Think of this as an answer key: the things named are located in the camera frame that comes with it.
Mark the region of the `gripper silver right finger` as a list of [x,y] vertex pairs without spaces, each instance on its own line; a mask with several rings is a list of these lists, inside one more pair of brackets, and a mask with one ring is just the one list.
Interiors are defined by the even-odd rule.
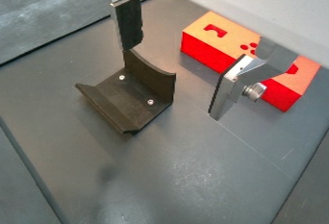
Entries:
[[257,101],[267,86],[263,81],[283,74],[295,63],[299,54],[261,38],[256,47],[256,57],[241,55],[229,69],[220,75],[209,114],[219,120],[239,102],[241,96]]

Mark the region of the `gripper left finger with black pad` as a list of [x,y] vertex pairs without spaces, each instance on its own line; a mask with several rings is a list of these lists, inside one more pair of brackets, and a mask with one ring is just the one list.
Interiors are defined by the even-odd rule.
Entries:
[[122,50],[133,49],[144,40],[141,0],[110,0]]

